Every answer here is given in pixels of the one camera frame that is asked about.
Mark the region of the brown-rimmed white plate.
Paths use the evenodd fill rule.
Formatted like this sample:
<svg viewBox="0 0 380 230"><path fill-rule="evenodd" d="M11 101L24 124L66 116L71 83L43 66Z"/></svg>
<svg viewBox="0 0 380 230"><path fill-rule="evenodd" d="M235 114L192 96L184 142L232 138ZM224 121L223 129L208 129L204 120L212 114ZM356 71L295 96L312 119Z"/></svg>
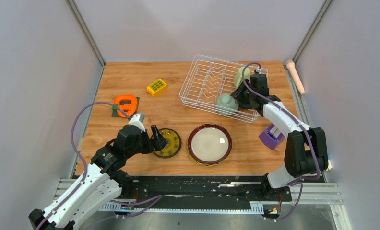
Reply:
<svg viewBox="0 0 380 230"><path fill-rule="evenodd" d="M229 132L217 124L203 124L195 128L187 141L188 154L201 163L224 161L233 146Z"/></svg>

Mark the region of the yellow dotted plate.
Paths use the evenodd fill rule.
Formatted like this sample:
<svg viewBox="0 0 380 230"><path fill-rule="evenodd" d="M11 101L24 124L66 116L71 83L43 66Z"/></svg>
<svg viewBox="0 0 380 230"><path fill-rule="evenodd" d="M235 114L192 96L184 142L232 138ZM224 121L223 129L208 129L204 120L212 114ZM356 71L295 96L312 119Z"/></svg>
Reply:
<svg viewBox="0 0 380 230"><path fill-rule="evenodd" d="M196 160L194 157L192 157L191 155L189 155L189 157L193 160L194 163L196 163L197 165L204 166L204 167L213 167L213 166L220 165L221 163L224 162L224 161L220 161L220 162L217 162L217 163L201 163L201 162L197 161L197 160Z"/></svg>

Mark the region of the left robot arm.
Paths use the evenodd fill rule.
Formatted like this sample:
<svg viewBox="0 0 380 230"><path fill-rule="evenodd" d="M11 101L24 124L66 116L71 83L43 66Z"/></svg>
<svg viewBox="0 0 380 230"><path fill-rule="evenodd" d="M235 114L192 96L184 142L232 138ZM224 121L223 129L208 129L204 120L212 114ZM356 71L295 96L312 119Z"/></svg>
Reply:
<svg viewBox="0 0 380 230"><path fill-rule="evenodd" d="M161 151L168 144L152 125L153 135L135 125L125 125L115 139L100 148L84 173L57 200L45 209L29 214L35 230L76 230L101 206L118 196L130 197L133 179L122 170L136 154Z"/></svg>

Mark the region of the light green mug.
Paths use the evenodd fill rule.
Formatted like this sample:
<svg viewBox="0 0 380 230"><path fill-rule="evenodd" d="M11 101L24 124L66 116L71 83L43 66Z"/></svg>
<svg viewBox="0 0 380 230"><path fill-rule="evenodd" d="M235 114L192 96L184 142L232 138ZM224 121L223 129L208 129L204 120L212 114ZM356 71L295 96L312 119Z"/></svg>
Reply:
<svg viewBox="0 0 380 230"><path fill-rule="evenodd" d="M242 71L244 70L245 67L240 67L238 69L238 71L236 72L235 74L235 77L234 77L234 86L235 86L235 89L237 89L243 82L242 80ZM249 68L246 68L246 70L244 71L244 79L245 80L250 80L250 76L251 76L251 71Z"/></svg>

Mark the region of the dark blue bowl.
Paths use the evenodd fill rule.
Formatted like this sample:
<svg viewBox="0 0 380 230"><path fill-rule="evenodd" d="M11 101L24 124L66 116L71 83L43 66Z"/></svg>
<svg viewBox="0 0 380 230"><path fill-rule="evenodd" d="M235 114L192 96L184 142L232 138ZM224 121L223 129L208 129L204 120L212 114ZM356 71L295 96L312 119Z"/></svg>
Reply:
<svg viewBox="0 0 380 230"><path fill-rule="evenodd" d="M238 101L238 105L240 108L243 108L243 109L252 109L253 108L253 105L252 105L249 97L238 97L237 101Z"/></svg>

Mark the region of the light teal bowl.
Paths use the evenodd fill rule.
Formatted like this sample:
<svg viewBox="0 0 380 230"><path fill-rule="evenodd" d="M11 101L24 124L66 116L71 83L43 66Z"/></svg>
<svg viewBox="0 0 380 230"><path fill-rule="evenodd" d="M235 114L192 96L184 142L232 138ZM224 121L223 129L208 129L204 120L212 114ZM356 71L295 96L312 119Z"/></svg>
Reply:
<svg viewBox="0 0 380 230"><path fill-rule="evenodd" d="M230 94L223 93L216 99L215 108L221 115L232 115L238 109L238 103Z"/></svg>

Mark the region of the orange toy on grey base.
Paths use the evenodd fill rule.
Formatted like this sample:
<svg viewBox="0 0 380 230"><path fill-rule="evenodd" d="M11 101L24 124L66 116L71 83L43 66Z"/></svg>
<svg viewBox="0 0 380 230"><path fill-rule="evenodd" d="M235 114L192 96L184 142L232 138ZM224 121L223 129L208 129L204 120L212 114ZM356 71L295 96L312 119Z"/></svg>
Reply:
<svg viewBox="0 0 380 230"><path fill-rule="evenodd" d="M121 94L114 99L114 105L123 110L127 115L134 115L139 107L140 98L132 94Z"/></svg>

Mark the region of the purple metronome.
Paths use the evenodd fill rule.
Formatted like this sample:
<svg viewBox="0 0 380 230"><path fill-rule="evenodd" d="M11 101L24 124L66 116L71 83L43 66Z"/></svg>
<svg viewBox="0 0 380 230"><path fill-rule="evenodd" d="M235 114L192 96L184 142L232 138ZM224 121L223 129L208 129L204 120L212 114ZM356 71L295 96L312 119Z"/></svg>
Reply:
<svg viewBox="0 0 380 230"><path fill-rule="evenodd" d="M274 150L283 142L285 137L274 124L271 124L259 135L259 139L266 147Z"/></svg>

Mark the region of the yellow toy brick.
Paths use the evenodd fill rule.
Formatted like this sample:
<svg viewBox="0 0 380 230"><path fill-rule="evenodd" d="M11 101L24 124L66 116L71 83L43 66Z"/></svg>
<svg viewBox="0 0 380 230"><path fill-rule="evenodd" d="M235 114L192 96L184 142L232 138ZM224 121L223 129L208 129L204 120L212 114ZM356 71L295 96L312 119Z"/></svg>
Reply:
<svg viewBox="0 0 380 230"><path fill-rule="evenodd" d="M152 84L148 85L146 87L147 92L152 97L157 97L162 92L164 92L168 88L168 85L166 82L164 82L161 78L154 81Z"/></svg>

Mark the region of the blue and white toy brick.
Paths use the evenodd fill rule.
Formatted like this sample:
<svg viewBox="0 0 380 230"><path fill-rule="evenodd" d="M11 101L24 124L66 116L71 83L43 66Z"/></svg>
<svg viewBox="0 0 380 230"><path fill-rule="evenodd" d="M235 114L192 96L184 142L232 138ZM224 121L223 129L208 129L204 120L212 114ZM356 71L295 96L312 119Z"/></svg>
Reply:
<svg viewBox="0 0 380 230"><path fill-rule="evenodd" d="M332 168L333 168L333 167L332 167L332 163L331 163L330 160L328 160L328 167L327 167L326 171L329 171L329 170L331 170Z"/></svg>

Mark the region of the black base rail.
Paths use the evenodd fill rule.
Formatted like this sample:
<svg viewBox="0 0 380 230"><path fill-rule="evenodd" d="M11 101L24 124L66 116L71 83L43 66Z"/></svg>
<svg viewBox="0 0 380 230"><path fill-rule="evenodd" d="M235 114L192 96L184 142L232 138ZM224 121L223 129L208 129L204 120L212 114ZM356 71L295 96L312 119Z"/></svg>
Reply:
<svg viewBox="0 0 380 230"><path fill-rule="evenodd" d="M162 198L162 209L246 210L251 201L278 205L292 200L289 188L271 189L262 176L134 176L120 199Z"/></svg>

